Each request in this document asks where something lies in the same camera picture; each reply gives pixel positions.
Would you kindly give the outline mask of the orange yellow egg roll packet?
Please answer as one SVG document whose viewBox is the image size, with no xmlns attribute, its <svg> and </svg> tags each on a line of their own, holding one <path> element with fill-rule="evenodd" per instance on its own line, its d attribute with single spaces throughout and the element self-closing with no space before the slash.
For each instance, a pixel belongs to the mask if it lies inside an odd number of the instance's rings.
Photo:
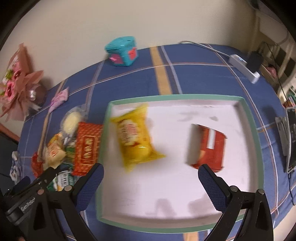
<svg viewBox="0 0 296 241">
<path fill-rule="evenodd" d="M 52 167 L 56 169 L 66 157 L 66 152 L 63 148 L 62 133 L 55 134 L 43 151 L 43 170 Z"/>
</svg>

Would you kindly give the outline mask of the red white snack box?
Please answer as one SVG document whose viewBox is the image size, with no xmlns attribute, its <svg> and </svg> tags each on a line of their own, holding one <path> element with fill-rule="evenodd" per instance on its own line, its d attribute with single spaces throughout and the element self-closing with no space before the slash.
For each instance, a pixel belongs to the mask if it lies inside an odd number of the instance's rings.
<svg viewBox="0 0 296 241">
<path fill-rule="evenodd" d="M 224 133 L 207 126 L 198 125 L 201 135 L 198 159 L 191 166 L 199 169 L 207 164 L 213 172 L 223 169 L 223 156 L 227 137 Z"/>
</svg>

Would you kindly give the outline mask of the yellow soft bread packet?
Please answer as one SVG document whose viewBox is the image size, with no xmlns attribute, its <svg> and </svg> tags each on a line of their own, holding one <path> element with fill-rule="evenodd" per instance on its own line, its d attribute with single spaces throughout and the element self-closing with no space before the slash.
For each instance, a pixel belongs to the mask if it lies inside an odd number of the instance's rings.
<svg viewBox="0 0 296 241">
<path fill-rule="evenodd" d="M 110 118 L 116 125 L 123 166 L 128 172 L 138 164 L 166 157 L 152 145 L 146 124 L 147 112 L 148 104 L 144 103 L 128 113 Z"/>
</svg>

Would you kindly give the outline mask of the red crinkled snack packet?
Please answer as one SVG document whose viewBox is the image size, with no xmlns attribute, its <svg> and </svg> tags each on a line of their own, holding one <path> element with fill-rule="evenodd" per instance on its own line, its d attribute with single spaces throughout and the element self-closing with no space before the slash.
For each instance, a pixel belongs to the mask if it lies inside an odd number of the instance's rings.
<svg viewBox="0 0 296 241">
<path fill-rule="evenodd" d="M 31 158 L 32 172 L 35 178 L 38 178 L 45 171 L 45 160 L 35 152 Z"/>
</svg>

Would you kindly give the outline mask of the green white snack packet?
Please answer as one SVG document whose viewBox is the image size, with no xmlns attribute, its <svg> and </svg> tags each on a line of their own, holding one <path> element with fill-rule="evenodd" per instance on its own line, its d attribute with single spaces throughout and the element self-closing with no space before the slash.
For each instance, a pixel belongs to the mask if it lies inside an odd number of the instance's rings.
<svg viewBox="0 0 296 241">
<path fill-rule="evenodd" d="M 53 180 L 48 184 L 49 191 L 62 191 L 64 187 L 71 185 L 74 186 L 78 180 L 77 176 L 72 174 L 73 164 L 62 163 L 58 165 L 51 165 L 57 173 Z"/>
</svg>

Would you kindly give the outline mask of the blue white snack packet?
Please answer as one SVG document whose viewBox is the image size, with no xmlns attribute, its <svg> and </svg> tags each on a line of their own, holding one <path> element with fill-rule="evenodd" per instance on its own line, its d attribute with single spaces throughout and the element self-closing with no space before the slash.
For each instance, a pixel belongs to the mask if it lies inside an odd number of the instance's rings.
<svg viewBox="0 0 296 241">
<path fill-rule="evenodd" d="M 13 151 L 11 154 L 10 178 L 15 184 L 18 184 L 22 178 L 22 162 L 18 151 Z"/>
</svg>

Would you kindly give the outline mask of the orange red patterned packet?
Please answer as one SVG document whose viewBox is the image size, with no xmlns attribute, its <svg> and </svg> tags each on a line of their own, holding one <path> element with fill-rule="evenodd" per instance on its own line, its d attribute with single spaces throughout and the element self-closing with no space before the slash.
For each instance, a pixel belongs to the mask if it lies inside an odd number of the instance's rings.
<svg viewBox="0 0 296 241">
<path fill-rule="evenodd" d="M 97 162 L 103 125 L 79 122 L 77 129 L 74 176 L 85 176 Z"/>
</svg>

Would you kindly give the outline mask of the clear wrapped round pastry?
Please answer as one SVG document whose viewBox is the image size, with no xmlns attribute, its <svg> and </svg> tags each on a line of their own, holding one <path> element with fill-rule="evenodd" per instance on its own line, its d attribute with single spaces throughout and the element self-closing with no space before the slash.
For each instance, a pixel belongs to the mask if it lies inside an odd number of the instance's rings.
<svg viewBox="0 0 296 241">
<path fill-rule="evenodd" d="M 62 138 L 72 138 L 78 129 L 79 122 L 86 120 L 86 105 L 79 105 L 71 108 L 62 118 L 60 132 Z"/>
</svg>

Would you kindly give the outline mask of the white tray green rim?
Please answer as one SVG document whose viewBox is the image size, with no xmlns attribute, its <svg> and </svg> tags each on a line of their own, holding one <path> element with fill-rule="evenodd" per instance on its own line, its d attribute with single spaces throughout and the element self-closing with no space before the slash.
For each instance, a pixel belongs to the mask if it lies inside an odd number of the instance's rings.
<svg viewBox="0 0 296 241">
<path fill-rule="evenodd" d="M 147 104 L 147 127 L 164 157 L 127 171 L 112 117 Z M 241 191 L 264 186 L 259 137 L 243 97 L 213 94 L 160 95 L 108 104 L 99 162 L 104 177 L 96 193 L 97 219 L 109 225 L 151 233 L 185 233 L 212 228 L 221 216 L 192 164 L 199 154 L 198 126 L 226 135 L 218 176 Z"/>
</svg>

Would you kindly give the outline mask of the pink small snack packet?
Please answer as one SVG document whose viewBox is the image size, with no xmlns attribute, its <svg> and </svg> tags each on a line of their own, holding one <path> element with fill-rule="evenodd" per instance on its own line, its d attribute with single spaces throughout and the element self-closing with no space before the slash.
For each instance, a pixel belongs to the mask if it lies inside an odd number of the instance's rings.
<svg viewBox="0 0 296 241">
<path fill-rule="evenodd" d="M 51 100 L 49 113 L 52 113 L 56 108 L 68 100 L 69 88 L 60 91 L 56 96 Z"/>
</svg>

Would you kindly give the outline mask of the pink flower bouquet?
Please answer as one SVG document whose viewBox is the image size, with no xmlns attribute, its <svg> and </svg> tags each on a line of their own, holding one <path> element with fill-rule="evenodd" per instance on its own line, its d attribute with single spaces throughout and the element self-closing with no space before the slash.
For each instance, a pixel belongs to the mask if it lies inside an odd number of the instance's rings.
<svg viewBox="0 0 296 241">
<path fill-rule="evenodd" d="M 27 48 L 23 43 L 19 44 L 1 81 L 1 116 L 7 115 L 7 120 L 24 121 L 32 102 L 28 91 L 43 77 L 43 70 L 32 70 Z"/>
</svg>

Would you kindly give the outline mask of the white power strip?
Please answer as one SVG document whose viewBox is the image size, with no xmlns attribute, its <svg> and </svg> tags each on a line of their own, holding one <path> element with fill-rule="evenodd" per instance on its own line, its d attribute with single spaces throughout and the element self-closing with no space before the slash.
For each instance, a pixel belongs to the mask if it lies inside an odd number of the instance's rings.
<svg viewBox="0 0 296 241">
<path fill-rule="evenodd" d="M 246 66 L 247 62 L 240 56 L 236 54 L 230 55 L 229 63 L 240 71 L 252 84 L 255 84 L 259 80 L 260 74 L 258 72 L 251 72 Z"/>
</svg>

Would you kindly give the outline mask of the teal toy house box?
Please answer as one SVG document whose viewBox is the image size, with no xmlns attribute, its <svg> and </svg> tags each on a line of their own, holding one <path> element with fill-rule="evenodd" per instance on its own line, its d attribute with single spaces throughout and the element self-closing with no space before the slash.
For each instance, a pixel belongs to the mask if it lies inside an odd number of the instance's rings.
<svg viewBox="0 0 296 241">
<path fill-rule="evenodd" d="M 133 36 L 118 37 L 105 47 L 109 60 L 114 66 L 130 66 L 138 58 L 138 51 Z"/>
</svg>

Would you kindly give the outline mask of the black power adapter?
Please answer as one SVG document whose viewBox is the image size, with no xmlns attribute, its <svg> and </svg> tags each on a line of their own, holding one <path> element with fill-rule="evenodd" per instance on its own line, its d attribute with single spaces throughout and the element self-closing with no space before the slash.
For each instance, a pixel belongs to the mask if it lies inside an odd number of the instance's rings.
<svg viewBox="0 0 296 241">
<path fill-rule="evenodd" d="M 252 51 L 248 57 L 246 68 L 250 72 L 255 73 L 259 70 L 263 61 L 264 61 L 264 57 L 262 56 L 261 53 L 259 53 L 259 51 Z"/>
</svg>

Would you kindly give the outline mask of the blue plaid tablecloth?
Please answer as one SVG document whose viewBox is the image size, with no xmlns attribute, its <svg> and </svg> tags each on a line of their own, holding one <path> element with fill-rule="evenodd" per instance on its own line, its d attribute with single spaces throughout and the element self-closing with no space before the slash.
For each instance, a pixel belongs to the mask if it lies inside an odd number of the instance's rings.
<svg viewBox="0 0 296 241">
<path fill-rule="evenodd" d="M 288 178 L 280 137 L 274 123 L 285 111 L 271 85 L 261 77 L 252 84 L 238 70 L 228 65 L 221 53 L 239 54 L 229 46 L 207 50 L 195 45 L 166 45 L 157 48 L 156 57 L 141 49 L 135 63 L 128 67 L 113 66 L 109 61 L 91 65 L 56 84 L 48 91 L 41 111 L 28 117 L 23 125 L 18 152 L 23 174 L 34 180 L 31 158 L 41 136 L 49 140 L 59 132 L 60 121 L 71 108 L 88 104 L 89 120 L 101 124 L 110 101 L 140 96 L 159 95 L 159 77 L 155 70 L 162 66 L 173 94 L 221 94 L 243 97 L 252 111 L 258 131 L 264 163 L 264 190 L 270 205 L 274 226 L 280 224 L 295 201 L 295 177 Z M 69 88 L 68 100 L 49 113 L 51 100 Z"/>
</svg>

